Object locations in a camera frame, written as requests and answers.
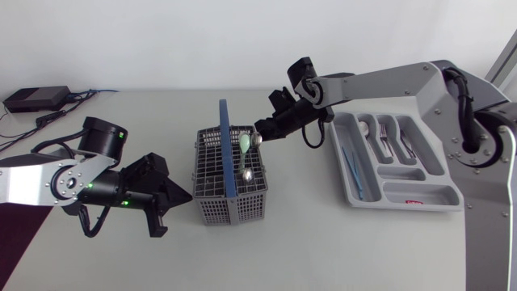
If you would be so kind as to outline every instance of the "utensil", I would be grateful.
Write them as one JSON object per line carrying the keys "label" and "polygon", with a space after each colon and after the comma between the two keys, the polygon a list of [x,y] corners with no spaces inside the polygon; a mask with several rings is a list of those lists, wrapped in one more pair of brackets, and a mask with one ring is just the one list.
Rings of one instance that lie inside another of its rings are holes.
{"label": "utensil", "polygon": [[384,145],[386,149],[386,154],[388,154],[389,157],[393,157],[393,151],[391,149],[391,146],[388,142],[388,133],[386,132],[386,124],[379,124],[380,125],[380,141],[382,141],[382,144]]}
{"label": "utensil", "polygon": [[248,133],[239,133],[239,148],[241,149],[241,165],[239,166],[239,171],[243,172],[246,153],[250,149],[250,135]]}
{"label": "utensil", "polygon": [[242,171],[242,179],[245,183],[250,183],[253,180],[253,170],[246,168]]}
{"label": "utensil", "polygon": [[370,128],[368,127],[368,123],[365,121],[359,122],[359,130],[364,135],[364,138],[366,139],[366,143],[368,144],[368,147],[371,151],[373,151],[372,145],[370,145],[370,141],[368,140],[368,136],[370,135]]}
{"label": "utensil", "polygon": [[251,146],[258,148],[262,144],[262,135],[259,132],[253,132],[251,134]]}
{"label": "utensil", "polygon": [[352,161],[350,158],[348,158],[348,154],[345,151],[344,147],[341,147],[341,150],[343,151],[343,154],[345,155],[345,159],[347,160],[347,164],[350,167],[350,171],[352,172],[352,175],[354,176],[355,183],[357,184],[357,189],[359,190],[359,199],[362,200],[363,197],[363,185],[361,184],[361,179],[359,177],[359,168],[357,167],[357,163],[355,163],[355,155],[354,152],[352,152]]}
{"label": "utensil", "polygon": [[401,129],[401,141],[404,147],[407,150],[407,153],[410,155],[411,158],[416,158],[417,155],[413,151],[413,146],[411,145],[410,141],[408,140],[406,134],[404,133],[404,130]]}

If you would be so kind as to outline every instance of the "gray plastic basket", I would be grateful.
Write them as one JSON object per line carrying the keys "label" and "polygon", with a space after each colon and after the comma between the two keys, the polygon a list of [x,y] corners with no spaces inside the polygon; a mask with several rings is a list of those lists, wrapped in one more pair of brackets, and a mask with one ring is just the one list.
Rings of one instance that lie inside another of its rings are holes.
{"label": "gray plastic basket", "polygon": [[253,126],[230,126],[233,156],[233,177],[237,197],[226,197],[221,153],[221,128],[202,129],[195,144],[194,200],[207,226],[236,225],[264,217],[267,182],[259,148],[251,147],[245,158],[245,167],[253,170],[254,181],[246,184],[239,173],[241,151],[238,136],[252,134]]}

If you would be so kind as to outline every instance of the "table surface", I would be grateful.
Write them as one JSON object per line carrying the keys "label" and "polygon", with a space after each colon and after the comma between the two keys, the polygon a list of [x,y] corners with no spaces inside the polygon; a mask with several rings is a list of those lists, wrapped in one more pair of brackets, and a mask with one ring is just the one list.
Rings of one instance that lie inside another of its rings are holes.
{"label": "table surface", "polygon": [[[75,133],[86,116],[95,116],[129,132],[118,169],[154,152],[166,159],[170,178],[191,193],[195,136],[200,129],[218,126],[218,100],[228,100],[230,124],[246,125],[271,116],[270,93],[102,93],[0,158]],[[356,100],[334,111],[417,116],[416,101],[410,97]],[[29,130],[44,114],[6,116],[0,133]],[[319,138],[315,124],[307,133],[310,141]],[[439,141],[431,141],[441,151]],[[86,238],[78,218],[55,208],[5,290],[465,288],[462,212],[352,208],[345,201],[329,140],[312,150],[299,131],[264,142],[261,154],[269,187],[263,220],[205,226],[191,202],[166,214],[163,222],[169,231],[163,238],[150,238],[143,211],[112,209],[97,237]],[[96,217],[100,209],[90,207],[90,216]]]}

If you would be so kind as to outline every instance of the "cutlery tray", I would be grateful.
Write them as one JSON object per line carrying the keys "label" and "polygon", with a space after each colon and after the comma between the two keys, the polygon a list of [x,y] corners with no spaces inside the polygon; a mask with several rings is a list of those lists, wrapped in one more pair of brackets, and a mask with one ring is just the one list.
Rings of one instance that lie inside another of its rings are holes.
{"label": "cutlery tray", "polygon": [[[361,130],[361,122],[368,125],[368,135]],[[383,126],[385,134],[381,138]],[[463,209],[463,197],[447,167],[410,116],[336,112],[330,124],[330,136],[345,196],[352,206],[426,211]],[[362,191],[349,162],[355,164]]]}

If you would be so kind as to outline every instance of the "white wall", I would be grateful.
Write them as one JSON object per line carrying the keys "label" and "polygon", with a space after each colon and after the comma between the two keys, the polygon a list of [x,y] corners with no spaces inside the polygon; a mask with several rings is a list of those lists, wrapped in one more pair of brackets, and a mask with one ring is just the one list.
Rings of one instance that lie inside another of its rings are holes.
{"label": "white wall", "polygon": [[27,86],[119,90],[288,85],[449,59],[484,76],[515,0],[2,0],[0,98]]}

